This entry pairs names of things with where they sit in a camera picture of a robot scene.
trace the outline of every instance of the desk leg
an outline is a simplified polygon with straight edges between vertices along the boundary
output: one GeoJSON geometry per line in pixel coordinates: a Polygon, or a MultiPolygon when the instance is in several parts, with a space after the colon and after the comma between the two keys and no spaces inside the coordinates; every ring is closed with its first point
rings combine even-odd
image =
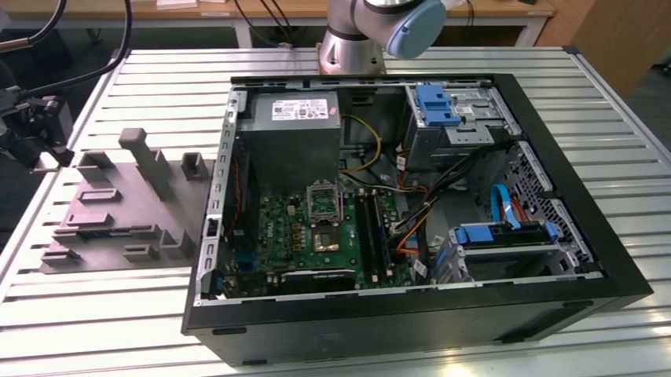
{"type": "Polygon", "coordinates": [[[528,24],[521,29],[520,36],[516,39],[515,47],[533,47],[537,36],[545,26],[547,17],[532,17],[528,19],[528,24]]]}
{"type": "Polygon", "coordinates": [[[237,40],[238,49],[250,49],[252,45],[252,33],[249,32],[249,25],[244,20],[236,19],[232,21],[232,27],[234,28],[234,38],[237,40]]]}
{"type": "Polygon", "coordinates": [[[98,36],[100,29],[85,29],[85,34],[88,35],[88,39],[90,40],[90,43],[97,45],[100,42],[102,42],[102,39],[98,36]]]}

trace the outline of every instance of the table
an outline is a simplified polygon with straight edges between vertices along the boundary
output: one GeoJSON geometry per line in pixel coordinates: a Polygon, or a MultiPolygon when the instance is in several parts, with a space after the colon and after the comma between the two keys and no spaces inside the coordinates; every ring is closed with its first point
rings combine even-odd
{"type": "MultiPolygon", "coordinates": [[[[258,0],[238,0],[242,12],[254,26],[274,26],[258,0]]],[[[325,26],[328,0],[278,0],[293,26],[325,26]]],[[[56,0],[0,0],[13,19],[10,28],[40,28],[52,14],[56,0]]],[[[545,20],[555,15],[548,0],[528,5],[517,0],[472,0],[476,26],[523,26],[516,46],[533,46],[545,20]]],[[[252,48],[249,27],[232,2],[201,2],[197,8],[156,10],[154,2],[133,4],[134,27],[233,27],[240,48],[252,48]]],[[[122,27],[124,9],[120,0],[70,0],[61,28],[122,27]]],[[[445,25],[465,25],[468,7],[460,5],[448,12],[445,25]]]]}
{"type": "MultiPolygon", "coordinates": [[[[0,375],[543,375],[671,369],[671,155],[580,55],[560,48],[436,48],[385,57],[390,74],[515,74],[655,294],[536,343],[280,364],[233,371],[178,333],[189,268],[42,275],[52,230],[80,180],[49,173],[0,256],[0,375]]],[[[140,50],[97,83],[69,146],[130,161],[141,126],[168,159],[216,156],[233,75],[316,73],[313,49],[140,50]]]]}

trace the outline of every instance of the ram slot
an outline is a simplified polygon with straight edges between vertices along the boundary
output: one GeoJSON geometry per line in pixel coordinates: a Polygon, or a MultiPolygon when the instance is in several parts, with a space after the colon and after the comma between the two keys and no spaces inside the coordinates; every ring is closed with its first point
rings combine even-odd
{"type": "Polygon", "coordinates": [[[365,197],[356,196],[354,201],[354,214],[356,214],[356,231],[358,233],[360,245],[360,259],[364,268],[365,278],[372,281],[377,280],[377,269],[374,267],[374,235],[369,229],[368,206],[365,205],[365,197]]]}
{"type": "Polygon", "coordinates": [[[374,223],[373,225],[373,233],[376,235],[377,243],[376,243],[376,254],[377,258],[381,261],[382,273],[390,271],[390,257],[389,257],[389,242],[388,242],[388,234],[386,228],[384,227],[384,218],[381,215],[381,207],[377,196],[370,196],[374,204],[374,223]]]}
{"type": "Polygon", "coordinates": [[[372,241],[372,251],[374,265],[377,269],[377,278],[381,279],[386,276],[386,266],[384,265],[384,258],[381,256],[381,244],[380,244],[380,231],[384,234],[384,224],[380,229],[380,222],[377,221],[376,211],[374,211],[374,196],[365,196],[365,216],[368,221],[368,234],[372,241]]]}

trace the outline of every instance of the power supply label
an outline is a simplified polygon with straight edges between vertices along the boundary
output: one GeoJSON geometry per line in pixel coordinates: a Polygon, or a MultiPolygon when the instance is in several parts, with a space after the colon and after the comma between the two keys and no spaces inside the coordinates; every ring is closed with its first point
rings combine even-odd
{"type": "Polygon", "coordinates": [[[328,119],[325,99],[272,102],[272,120],[302,119],[328,119]]]}

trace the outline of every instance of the motherboard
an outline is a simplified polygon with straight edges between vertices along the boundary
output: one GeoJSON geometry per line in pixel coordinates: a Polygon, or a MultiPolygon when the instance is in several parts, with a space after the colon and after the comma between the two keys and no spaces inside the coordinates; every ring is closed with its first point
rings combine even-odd
{"type": "Polygon", "coordinates": [[[309,190],[261,196],[256,250],[236,251],[241,296],[286,294],[290,280],[306,290],[290,293],[309,293],[305,280],[338,291],[410,285],[409,264],[388,244],[398,219],[392,192],[336,192],[330,198],[309,190]],[[338,217],[313,221],[326,213],[338,217]]]}

